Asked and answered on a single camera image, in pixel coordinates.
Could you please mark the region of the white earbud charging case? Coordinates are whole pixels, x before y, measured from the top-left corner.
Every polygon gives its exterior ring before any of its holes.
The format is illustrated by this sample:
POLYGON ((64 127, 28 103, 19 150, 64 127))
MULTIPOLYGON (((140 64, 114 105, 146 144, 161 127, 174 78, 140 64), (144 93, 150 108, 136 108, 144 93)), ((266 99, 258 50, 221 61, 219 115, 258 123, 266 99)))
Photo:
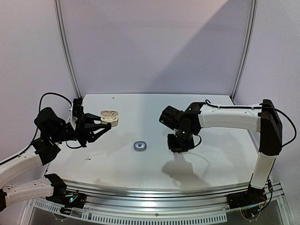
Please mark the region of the white earbud charging case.
POLYGON ((101 124, 111 124, 112 127, 116 127, 119 123, 119 113, 116 110, 102 110, 101 114, 101 124))

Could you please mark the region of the blue-grey earbud charging case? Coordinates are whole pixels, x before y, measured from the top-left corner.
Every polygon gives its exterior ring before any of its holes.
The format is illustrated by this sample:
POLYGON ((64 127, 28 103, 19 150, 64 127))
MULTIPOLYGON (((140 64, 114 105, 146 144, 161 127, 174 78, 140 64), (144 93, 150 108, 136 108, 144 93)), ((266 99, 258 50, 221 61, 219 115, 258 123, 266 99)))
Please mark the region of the blue-grey earbud charging case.
POLYGON ((136 141, 133 144, 133 149, 135 151, 145 151, 147 149, 147 143, 144 141, 136 141))

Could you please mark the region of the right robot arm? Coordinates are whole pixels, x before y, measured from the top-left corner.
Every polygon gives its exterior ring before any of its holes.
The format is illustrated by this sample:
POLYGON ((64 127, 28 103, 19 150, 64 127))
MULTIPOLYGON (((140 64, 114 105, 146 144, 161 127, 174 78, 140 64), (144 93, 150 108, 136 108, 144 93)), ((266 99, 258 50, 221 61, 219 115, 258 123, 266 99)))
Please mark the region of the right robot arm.
POLYGON ((203 128, 237 128, 260 134, 260 145, 255 169, 249 182, 249 189, 242 200, 253 204, 261 192, 275 160, 282 150, 282 122, 278 111, 269 99, 258 105, 213 105, 209 100, 193 102, 186 110, 180 111, 167 106, 159 122, 173 130, 168 134, 167 145, 171 152, 182 153, 197 145, 193 137, 203 128))

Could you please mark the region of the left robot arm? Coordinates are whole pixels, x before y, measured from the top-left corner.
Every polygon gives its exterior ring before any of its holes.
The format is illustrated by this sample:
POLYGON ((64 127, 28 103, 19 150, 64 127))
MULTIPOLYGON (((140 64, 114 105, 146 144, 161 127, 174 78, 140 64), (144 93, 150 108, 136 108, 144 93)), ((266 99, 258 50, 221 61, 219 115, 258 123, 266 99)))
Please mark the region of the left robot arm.
POLYGON ((59 118, 52 108, 42 109, 34 120, 40 137, 27 150, 6 159, 0 164, 0 209, 17 202, 45 197, 47 200, 64 205, 66 208, 83 208, 86 196, 78 191, 67 190, 66 183, 57 174, 45 175, 27 183, 13 184, 11 181, 21 174, 52 162, 60 152, 59 144, 78 141, 85 148, 112 128, 102 117, 83 113, 77 114, 72 124, 59 118))

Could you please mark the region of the front aluminium rail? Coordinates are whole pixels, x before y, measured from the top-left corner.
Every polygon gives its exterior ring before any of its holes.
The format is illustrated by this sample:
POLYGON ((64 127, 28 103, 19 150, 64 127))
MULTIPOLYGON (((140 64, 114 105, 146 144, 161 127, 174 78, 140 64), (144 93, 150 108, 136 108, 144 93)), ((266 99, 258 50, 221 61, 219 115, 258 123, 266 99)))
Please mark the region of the front aluminium rail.
POLYGON ((204 189, 145 189, 92 185, 65 181, 68 190, 85 193, 85 209, 132 211, 229 210, 227 195, 245 191, 247 183, 204 189))

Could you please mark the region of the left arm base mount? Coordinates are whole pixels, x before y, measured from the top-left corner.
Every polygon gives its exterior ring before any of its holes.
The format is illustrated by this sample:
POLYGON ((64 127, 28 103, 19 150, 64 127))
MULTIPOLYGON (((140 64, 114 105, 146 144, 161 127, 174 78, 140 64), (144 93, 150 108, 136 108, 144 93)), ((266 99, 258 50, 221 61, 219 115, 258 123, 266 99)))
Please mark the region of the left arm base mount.
POLYGON ((46 197, 46 200, 53 203, 64 205, 65 208, 79 208, 83 209, 87 195, 76 191, 69 191, 65 187, 55 188, 53 195, 46 197))

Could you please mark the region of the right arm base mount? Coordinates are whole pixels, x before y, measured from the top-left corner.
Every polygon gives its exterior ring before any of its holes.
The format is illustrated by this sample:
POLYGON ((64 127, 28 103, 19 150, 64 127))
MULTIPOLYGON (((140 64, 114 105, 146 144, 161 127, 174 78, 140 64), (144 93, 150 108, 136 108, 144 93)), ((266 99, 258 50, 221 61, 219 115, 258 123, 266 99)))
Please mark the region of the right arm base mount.
POLYGON ((245 191, 228 194, 226 200, 230 209, 236 209, 265 202, 267 197, 264 188, 248 187, 245 191))

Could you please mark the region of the left aluminium frame post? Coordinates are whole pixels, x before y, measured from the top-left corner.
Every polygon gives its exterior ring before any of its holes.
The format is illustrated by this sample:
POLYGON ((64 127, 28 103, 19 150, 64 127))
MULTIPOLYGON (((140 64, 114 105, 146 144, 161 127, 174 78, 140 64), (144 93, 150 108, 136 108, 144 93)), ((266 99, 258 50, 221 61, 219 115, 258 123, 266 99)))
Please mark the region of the left aluminium frame post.
POLYGON ((74 90, 74 93, 76 95, 77 98, 82 98, 82 92, 80 90, 80 86, 79 86, 79 82, 75 73, 75 69, 74 69, 74 65, 72 62, 72 57, 71 57, 71 53, 70 53, 70 48, 68 45, 68 38, 67 38, 67 34, 66 34, 66 30, 65 30, 65 25, 64 25, 64 19, 63 19, 63 13, 62 13, 62 3, 60 0, 54 0, 53 1, 54 4, 54 11, 56 14, 56 21, 57 21, 57 25, 58 25, 58 32, 59 32, 59 36, 60 36, 60 42, 61 42, 61 46, 62 46, 62 50, 63 50, 63 54, 64 54, 64 58, 65 58, 65 62, 66 62, 66 66, 67 66, 67 70, 68 70, 68 74, 70 77, 70 81, 74 90))

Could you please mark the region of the aluminium frame post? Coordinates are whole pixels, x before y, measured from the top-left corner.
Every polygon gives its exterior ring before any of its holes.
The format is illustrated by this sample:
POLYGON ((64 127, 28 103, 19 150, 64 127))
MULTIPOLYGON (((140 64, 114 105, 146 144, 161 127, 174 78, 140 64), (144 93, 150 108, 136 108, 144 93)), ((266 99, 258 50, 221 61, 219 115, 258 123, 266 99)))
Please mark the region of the aluminium frame post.
POLYGON ((249 15, 248 15, 247 29, 246 29, 246 34, 245 34, 245 38, 244 38, 242 55, 241 55, 241 59, 240 59, 239 67, 238 67, 238 72, 237 72, 237 75, 236 75, 236 78, 235 78, 235 81, 234 81, 234 84, 232 87, 232 91, 230 94, 230 98, 233 102, 235 101, 235 99, 237 97, 238 90, 239 90, 240 83, 241 83, 242 76, 243 76, 243 72, 244 72, 244 68, 245 68, 245 65, 247 62, 247 58, 248 58, 248 52, 250 49, 251 39, 252 39, 254 25, 255 25, 257 4, 258 4, 257 0, 252 0, 251 4, 250 4, 250 10, 249 10, 249 15))
POLYGON ((70 48, 68 45, 68 38, 67 38, 67 34, 66 34, 66 30, 65 30, 65 25, 64 25, 64 19, 63 19, 63 13, 62 13, 62 3, 60 0, 54 0, 53 1, 54 4, 54 11, 56 14, 56 21, 57 21, 57 25, 58 25, 58 32, 59 32, 59 36, 60 36, 60 42, 61 42, 61 46, 62 46, 62 50, 63 50, 63 54, 64 54, 64 58, 65 58, 65 62, 66 62, 66 66, 67 66, 67 70, 68 70, 68 74, 70 77, 70 81, 74 90, 74 93, 76 95, 77 98, 82 98, 82 92, 80 90, 80 86, 79 86, 79 82, 75 73, 75 69, 74 69, 74 65, 72 62, 72 57, 71 57, 71 53, 70 53, 70 48))

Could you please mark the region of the right aluminium frame post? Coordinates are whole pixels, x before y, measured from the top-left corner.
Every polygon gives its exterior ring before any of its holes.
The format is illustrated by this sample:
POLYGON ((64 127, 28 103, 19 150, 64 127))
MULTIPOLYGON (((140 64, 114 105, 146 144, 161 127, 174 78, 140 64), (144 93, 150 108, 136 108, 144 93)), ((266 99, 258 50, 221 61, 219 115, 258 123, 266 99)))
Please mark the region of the right aluminium frame post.
POLYGON ((254 25, 255 25, 257 4, 258 4, 257 0, 252 0, 251 4, 250 4, 250 10, 249 10, 249 15, 248 15, 247 29, 246 29, 246 34, 245 34, 245 38, 244 38, 242 55, 241 55, 241 59, 240 59, 239 67, 238 67, 238 72, 237 72, 237 75, 236 75, 236 78, 235 78, 235 81, 234 81, 234 84, 232 87, 232 91, 230 94, 230 98, 233 102, 235 101, 235 99, 237 97, 238 90, 239 90, 240 83, 241 83, 242 76, 243 76, 243 72, 244 72, 244 68, 245 68, 245 65, 247 62, 247 58, 248 58, 248 52, 250 49, 251 39, 252 39, 254 25))

